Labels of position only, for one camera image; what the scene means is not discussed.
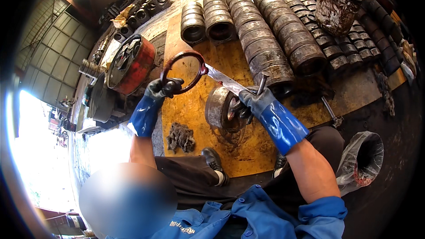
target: metal shaft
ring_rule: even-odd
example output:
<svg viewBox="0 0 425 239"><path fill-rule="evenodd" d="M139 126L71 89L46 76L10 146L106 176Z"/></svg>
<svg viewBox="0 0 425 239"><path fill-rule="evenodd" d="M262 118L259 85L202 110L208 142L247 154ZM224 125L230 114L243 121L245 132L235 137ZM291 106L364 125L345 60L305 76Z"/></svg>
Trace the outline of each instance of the metal shaft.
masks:
<svg viewBox="0 0 425 239"><path fill-rule="evenodd" d="M258 87L258 91L256 93L257 96L260 95L261 93L263 93L264 87L266 86L267 78L270 77L270 75L267 72L262 72L262 75L263 75L263 77L261 79L260 86ZM247 120L248 125L251 124L253 118L254 118L253 114L251 114L248 117L248 120Z"/></svg>
<svg viewBox="0 0 425 239"><path fill-rule="evenodd" d="M331 106L328 104L328 101L326 101L324 96L322 96L322 102L328 110L329 114L331 115L332 120L335 120L337 117L335 116L334 111L332 111Z"/></svg>

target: red metal container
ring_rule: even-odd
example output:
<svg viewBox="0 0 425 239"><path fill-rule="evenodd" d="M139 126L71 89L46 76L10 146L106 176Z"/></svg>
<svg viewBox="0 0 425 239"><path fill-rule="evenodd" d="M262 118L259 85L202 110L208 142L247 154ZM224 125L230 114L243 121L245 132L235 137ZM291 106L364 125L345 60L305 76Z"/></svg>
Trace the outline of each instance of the red metal container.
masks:
<svg viewBox="0 0 425 239"><path fill-rule="evenodd" d="M130 95L148 77L154 66L156 48L140 34L121 44L106 77L109 88Z"/></svg>

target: forearm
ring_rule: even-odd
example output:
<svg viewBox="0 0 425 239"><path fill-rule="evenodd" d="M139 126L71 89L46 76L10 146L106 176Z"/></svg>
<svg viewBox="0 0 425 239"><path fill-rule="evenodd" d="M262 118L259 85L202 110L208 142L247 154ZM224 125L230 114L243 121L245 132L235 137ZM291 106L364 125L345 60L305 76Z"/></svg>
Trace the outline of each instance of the forearm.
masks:
<svg viewBox="0 0 425 239"><path fill-rule="evenodd" d="M300 193L307 203L322 197L340 197L334 171L325 157L308 140L294 145L286 154Z"/></svg>
<svg viewBox="0 0 425 239"><path fill-rule="evenodd" d="M133 136L128 162L141 163L157 169L151 137Z"/></svg>

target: paint bucket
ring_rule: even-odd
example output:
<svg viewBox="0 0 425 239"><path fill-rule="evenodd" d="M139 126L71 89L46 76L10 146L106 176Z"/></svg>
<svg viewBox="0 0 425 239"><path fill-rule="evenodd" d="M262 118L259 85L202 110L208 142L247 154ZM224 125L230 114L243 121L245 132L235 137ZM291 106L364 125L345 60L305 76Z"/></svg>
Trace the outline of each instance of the paint bucket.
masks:
<svg viewBox="0 0 425 239"><path fill-rule="evenodd" d="M317 0L317 22L333 36L345 36L363 0Z"/></svg>

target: blue rubber glove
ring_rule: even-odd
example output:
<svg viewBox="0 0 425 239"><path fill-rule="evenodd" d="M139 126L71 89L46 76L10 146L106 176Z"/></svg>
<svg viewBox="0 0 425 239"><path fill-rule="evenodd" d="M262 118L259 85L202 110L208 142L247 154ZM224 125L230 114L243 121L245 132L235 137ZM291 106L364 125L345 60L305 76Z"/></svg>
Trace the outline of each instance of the blue rubber glove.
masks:
<svg viewBox="0 0 425 239"><path fill-rule="evenodd" d="M180 90L184 80L180 78L168 78L168 82L162 87L158 78L148 84L145 95L137 104L127 127L139 137L152 136L158 119L158 110L162 107L165 97L173 98L173 91Z"/></svg>
<svg viewBox="0 0 425 239"><path fill-rule="evenodd" d="M268 88L264 88L259 96L241 91L239 98L260 120L282 155L309 134L309 130L279 103Z"/></svg>

